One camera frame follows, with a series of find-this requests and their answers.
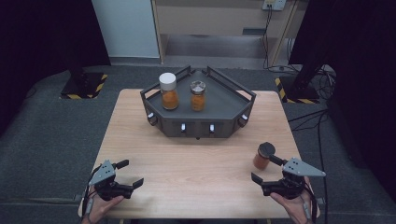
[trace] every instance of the orange liquid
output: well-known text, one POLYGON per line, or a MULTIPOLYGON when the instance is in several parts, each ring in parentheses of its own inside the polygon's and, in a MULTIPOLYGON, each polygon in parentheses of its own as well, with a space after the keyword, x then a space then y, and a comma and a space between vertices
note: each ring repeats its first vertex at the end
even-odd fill
POLYGON ((205 97, 203 95, 193 95, 191 97, 191 108, 194 111, 201 111, 205 108, 205 97))
POLYGON ((163 108, 175 109, 178 106, 178 96, 176 91, 163 92, 163 108))

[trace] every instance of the black tray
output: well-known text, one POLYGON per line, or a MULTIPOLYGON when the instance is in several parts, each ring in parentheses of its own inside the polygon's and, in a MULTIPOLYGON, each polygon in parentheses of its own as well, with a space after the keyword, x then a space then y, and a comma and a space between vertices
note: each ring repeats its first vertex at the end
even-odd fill
POLYGON ((187 66, 175 75, 179 106, 174 110, 162 107, 159 82, 140 92, 148 122, 166 136, 225 138, 247 124, 256 98, 254 92, 210 67, 197 71, 187 66), (205 109, 199 112, 191 109, 190 84, 195 80, 206 84, 205 109), (250 99, 238 91, 247 93, 250 99))

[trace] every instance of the white lid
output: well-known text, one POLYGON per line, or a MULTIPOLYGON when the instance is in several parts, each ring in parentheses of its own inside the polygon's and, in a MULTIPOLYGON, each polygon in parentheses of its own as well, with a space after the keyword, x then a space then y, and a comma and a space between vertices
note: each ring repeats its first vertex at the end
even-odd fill
POLYGON ((173 73, 163 73, 162 75, 160 75, 160 86, 162 90, 174 90, 176 84, 176 76, 173 73))

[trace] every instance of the electrical outlet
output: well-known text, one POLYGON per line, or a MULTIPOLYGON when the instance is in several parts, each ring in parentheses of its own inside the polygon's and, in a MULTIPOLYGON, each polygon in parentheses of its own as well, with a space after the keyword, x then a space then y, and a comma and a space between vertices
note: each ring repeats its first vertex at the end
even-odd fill
POLYGON ((273 11, 281 11, 286 5, 287 0, 264 0, 262 10, 269 10, 269 6, 273 11))

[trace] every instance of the wooden table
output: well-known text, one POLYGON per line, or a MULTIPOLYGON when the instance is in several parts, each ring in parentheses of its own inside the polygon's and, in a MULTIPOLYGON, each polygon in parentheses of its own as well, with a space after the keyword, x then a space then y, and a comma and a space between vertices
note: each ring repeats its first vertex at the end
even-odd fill
POLYGON ((257 170, 259 144, 272 143, 281 159, 299 158, 282 104, 274 91, 255 91, 247 126, 231 137, 168 138, 149 125, 140 90, 120 92, 94 167, 104 160, 130 160, 116 181, 132 185, 144 177, 130 200, 112 209, 116 218, 277 218, 287 213, 250 177, 274 181, 281 167, 257 170))

